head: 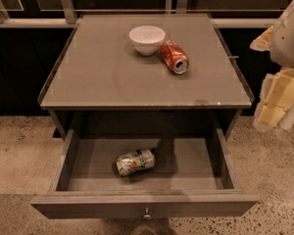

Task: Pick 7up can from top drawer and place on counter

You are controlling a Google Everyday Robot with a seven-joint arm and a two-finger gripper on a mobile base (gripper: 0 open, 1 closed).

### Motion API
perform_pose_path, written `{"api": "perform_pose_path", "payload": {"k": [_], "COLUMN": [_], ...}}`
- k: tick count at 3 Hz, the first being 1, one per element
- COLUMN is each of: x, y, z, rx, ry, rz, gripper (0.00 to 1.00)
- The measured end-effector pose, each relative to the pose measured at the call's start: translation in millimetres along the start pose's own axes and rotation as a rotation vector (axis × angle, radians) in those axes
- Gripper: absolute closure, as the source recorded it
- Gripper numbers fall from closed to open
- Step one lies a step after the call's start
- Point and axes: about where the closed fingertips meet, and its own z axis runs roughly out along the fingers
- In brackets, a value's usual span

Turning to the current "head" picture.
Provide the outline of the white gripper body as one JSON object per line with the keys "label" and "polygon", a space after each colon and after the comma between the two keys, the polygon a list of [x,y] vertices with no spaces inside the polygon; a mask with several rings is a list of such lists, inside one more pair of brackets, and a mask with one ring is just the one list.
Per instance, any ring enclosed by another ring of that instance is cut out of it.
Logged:
{"label": "white gripper body", "polygon": [[294,0],[273,25],[269,51],[273,62],[294,68]]}

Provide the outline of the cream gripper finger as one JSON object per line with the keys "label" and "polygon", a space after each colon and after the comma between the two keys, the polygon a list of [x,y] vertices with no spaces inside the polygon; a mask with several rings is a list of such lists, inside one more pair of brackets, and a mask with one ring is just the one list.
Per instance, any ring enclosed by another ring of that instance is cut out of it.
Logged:
{"label": "cream gripper finger", "polygon": [[261,35],[252,41],[250,48],[255,51],[268,51],[270,49],[270,39],[273,26],[267,28]]}
{"label": "cream gripper finger", "polygon": [[294,68],[283,67],[277,74],[266,75],[260,93],[253,126],[262,132],[294,125]]}

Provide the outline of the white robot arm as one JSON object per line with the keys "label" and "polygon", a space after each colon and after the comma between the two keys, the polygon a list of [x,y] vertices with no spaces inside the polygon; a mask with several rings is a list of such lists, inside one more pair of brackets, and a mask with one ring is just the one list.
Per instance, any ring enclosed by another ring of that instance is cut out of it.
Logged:
{"label": "white robot arm", "polygon": [[288,130],[294,125],[294,0],[250,48],[269,51],[270,59],[281,66],[263,81],[253,125],[262,132],[276,127]]}

